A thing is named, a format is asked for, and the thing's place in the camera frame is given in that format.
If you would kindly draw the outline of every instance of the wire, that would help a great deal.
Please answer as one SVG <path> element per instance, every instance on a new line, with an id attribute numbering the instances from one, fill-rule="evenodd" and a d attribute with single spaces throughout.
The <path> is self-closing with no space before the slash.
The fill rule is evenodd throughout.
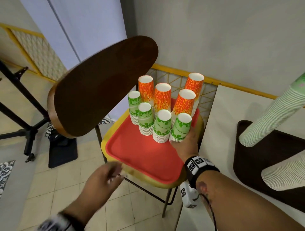
<path id="1" fill-rule="evenodd" d="M 216 220 L 215 220 L 215 216 L 214 216 L 214 212 L 213 212 L 212 206 L 211 206 L 211 204 L 210 204 L 210 202 L 209 202 L 208 198 L 207 198 L 205 195 L 203 195 L 203 194 L 201 194 L 201 193 L 199 193 L 199 195 L 200 195 L 200 196 L 203 196 L 203 197 L 204 197 L 204 199 L 206 200 L 206 202 L 208 203 L 208 205 L 209 205 L 209 207 L 210 207 L 210 210 L 211 210 L 211 213 L 212 213 L 212 217 L 213 217 L 213 222 L 214 222 L 215 231 L 217 231 L 217 227 L 216 227 Z"/>

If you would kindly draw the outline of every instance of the hand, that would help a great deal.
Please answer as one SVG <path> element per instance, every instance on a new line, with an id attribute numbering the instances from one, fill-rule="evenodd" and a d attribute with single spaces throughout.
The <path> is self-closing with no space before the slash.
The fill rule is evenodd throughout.
<path id="1" fill-rule="evenodd" d="M 79 197 L 63 212 L 86 225 L 124 180 L 123 176 L 118 176 L 121 171 L 119 162 L 109 162 L 100 166 L 89 177 Z"/>
<path id="2" fill-rule="evenodd" d="M 176 149 L 178 156 L 184 163 L 188 158 L 198 155 L 196 132 L 195 128 L 193 127 L 191 127 L 189 133 L 181 143 L 175 142 L 173 140 L 171 140 L 170 143 Z"/>

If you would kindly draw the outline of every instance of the right hand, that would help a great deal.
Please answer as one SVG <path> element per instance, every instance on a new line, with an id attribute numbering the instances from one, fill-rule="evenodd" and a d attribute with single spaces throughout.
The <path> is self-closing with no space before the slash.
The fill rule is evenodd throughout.
<path id="1" fill-rule="evenodd" d="M 178 156 L 185 163 L 192 156 L 198 155 L 198 144 L 196 139 L 195 128 L 191 127 L 185 139 L 181 142 L 170 141 L 171 145 L 176 149 Z"/>

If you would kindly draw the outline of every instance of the lattice panel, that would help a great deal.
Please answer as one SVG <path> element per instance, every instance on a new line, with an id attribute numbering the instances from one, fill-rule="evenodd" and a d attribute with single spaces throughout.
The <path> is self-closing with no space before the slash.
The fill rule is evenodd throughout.
<path id="1" fill-rule="evenodd" d="M 40 72 L 57 81 L 67 71 L 45 38 L 11 29 Z"/>
<path id="2" fill-rule="evenodd" d="M 155 85 L 158 83 L 168 83 L 172 87 L 171 95 L 172 98 L 177 98 L 179 91 L 184 88 L 187 77 L 175 75 L 171 73 L 167 73 L 164 71 L 159 71 L 156 69 L 150 69 L 147 73 L 147 75 L 150 75 L 153 77 Z M 206 84 L 203 83 L 203 87 L 201 90 L 201 94 L 199 97 L 199 111 L 200 115 L 203 118 L 204 126 L 206 126 L 206 123 L 208 121 L 212 104 L 214 101 L 214 97 L 216 94 L 217 86 L 212 84 Z"/>

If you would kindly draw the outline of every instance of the wristband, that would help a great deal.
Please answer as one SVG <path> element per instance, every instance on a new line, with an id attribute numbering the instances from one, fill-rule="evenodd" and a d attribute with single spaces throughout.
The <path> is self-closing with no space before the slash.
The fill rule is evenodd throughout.
<path id="1" fill-rule="evenodd" d="M 188 158 L 184 163 L 184 167 L 186 168 L 188 182 L 192 188 L 196 188 L 196 180 L 204 171 L 213 170 L 220 172 L 211 161 L 200 156 Z"/>

